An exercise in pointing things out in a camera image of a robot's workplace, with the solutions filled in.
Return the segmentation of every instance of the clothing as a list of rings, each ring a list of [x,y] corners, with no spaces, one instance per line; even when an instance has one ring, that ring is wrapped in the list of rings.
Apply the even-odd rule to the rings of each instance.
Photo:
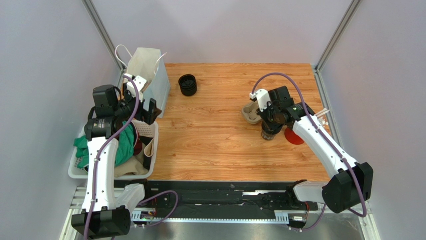
[[[144,143],[141,141],[141,139],[138,137],[136,140],[136,144],[134,145],[134,153],[133,155],[139,155],[142,150],[144,149]]]
[[[114,177],[119,178],[124,175],[146,175],[148,170],[144,168],[142,163],[137,160],[136,156],[132,156],[124,164],[114,169]]]
[[[117,154],[115,156],[115,167],[124,164],[133,156],[135,144],[135,127],[130,124],[120,133]],[[87,168],[89,166],[89,148],[86,136],[75,139],[74,146],[77,147],[75,156],[77,158],[82,158],[77,168]]]

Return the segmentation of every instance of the wooden tabletop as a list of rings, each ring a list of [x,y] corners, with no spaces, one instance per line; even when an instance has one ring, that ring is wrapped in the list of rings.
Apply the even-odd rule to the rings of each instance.
[[[171,84],[163,119],[159,124],[156,164],[150,180],[287,182],[307,179],[329,181],[324,167],[306,145],[292,145],[284,130],[274,140],[261,137],[261,124],[248,124],[242,108],[250,103],[256,81],[272,72],[292,77],[306,103],[323,109],[309,64],[167,64]],[[198,91],[184,96],[181,76],[196,77]],[[266,90],[292,84],[270,76],[258,86]]]

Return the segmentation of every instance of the black joint housing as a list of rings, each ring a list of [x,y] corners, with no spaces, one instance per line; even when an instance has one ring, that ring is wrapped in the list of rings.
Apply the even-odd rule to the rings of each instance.
[[[103,85],[93,89],[93,100],[97,118],[114,116],[116,107],[119,105],[113,85]]]
[[[369,200],[373,185],[373,168],[365,162],[356,165],[352,169],[358,179],[364,200]],[[361,203],[355,182],[349,170],[342,171],[335,175],[330,182],[322,188],[322,198],[328,208],[336,214]]]
[[[72,227],[81,235],[85,234],[88,213],[76,214],[71,218]],[[93,212],[88,237],[90,239],[112,238],[129,234],[131,224],[128,209],[115,209]]]

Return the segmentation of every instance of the white rope handle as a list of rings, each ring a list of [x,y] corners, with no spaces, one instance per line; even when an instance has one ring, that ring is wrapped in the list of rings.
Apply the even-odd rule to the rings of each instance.
[[[157,74],[157,71],[158,71],[158,64],[159,64],[159,62],[160,62],[160,60],[165,56],[167,54],[167,52],[166,53],[164,53],[163,55],[161,55],[160,56],[160,58],[157,60],[157,62],[155,63],[155,67],[154,67],[154,75],[156,75]]]
[[[327,108],[324,108],[323,110],[321,110],[321,111],[317,112],[317,113],[315,114],[315,116],[316,116],[317,118],[321,118],[322,116],[324,116],[324,115],[328,114],[329,112],[330,112],[330,110],[328,110]]]
[[[130,55],[131,58],[133,58],[132,54],[130,53],[130,51],[127,49],[126,46],[120,44],[115,48],[115,57],[117,58],[118,61],[120,61],[120,63],[122,63],[126,68],[128,68],[128,66],[119,58],[119,56],[117,55],[117,49],[119,49],[119,47],[124,47],[125,50],[127,51],[127,53]]]

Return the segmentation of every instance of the green cloth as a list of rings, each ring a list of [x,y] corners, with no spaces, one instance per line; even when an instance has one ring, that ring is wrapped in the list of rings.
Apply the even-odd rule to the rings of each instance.
[[[115,167],[124,164],[133,156],[135,142],[135,135],[133,131],[133,127],[129,125],[120,133],[117,155],[115,156]],[[77,165],[77,168],[83,169],[87,167],[89,165],[89,147],[86,136],[75,139],[74,147],[77,147],[75,157],[82,158],[81,162]]]

